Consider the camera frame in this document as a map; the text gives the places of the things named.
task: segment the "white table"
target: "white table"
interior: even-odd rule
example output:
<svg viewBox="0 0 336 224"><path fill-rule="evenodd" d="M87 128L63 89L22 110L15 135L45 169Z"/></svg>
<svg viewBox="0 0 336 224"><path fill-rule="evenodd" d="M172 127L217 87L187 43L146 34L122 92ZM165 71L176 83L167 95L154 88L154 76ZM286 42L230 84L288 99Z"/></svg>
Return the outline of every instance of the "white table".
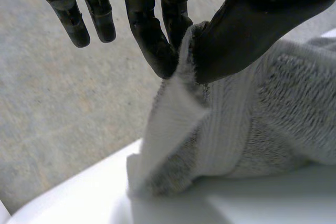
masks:
<svg viewBox="0 0 336 224"><path fill-rule="evenodd" d="M126 158L140 141L36 198L8 224L332 224L336 167L310 167L249 180L208 178L187 192L130 201Z"/></svg>

